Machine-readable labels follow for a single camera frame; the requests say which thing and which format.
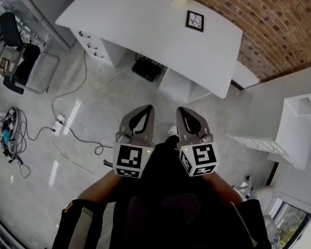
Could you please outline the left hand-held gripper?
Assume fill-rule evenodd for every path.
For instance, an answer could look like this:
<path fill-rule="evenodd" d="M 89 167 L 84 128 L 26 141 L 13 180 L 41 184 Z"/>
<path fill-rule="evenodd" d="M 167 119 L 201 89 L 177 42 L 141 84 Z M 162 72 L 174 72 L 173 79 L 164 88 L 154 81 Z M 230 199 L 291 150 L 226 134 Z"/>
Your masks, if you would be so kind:
<path fill-rule="evenodd" d="M 145 118 L 143 127 L 137 130 Z M 119 176 L 141 178 L 156 147 L 152 142 L 155 110 L 152 105 L 143 105 L 126 114 L 120 123 L 113 146 L 112 167 Z"/>

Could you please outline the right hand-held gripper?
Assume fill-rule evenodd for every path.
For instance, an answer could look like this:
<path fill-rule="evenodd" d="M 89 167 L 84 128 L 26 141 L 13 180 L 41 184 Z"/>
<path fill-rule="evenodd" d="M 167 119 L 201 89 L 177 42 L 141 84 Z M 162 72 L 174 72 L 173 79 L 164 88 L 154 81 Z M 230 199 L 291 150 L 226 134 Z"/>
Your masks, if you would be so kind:
<path fill-rule="evenodd" d="M 176 110 L 179 160 L 190 177 L 211 174 L 219 165 L 218 144 L 213 140 L 207 121 L 186 107 Z"/>

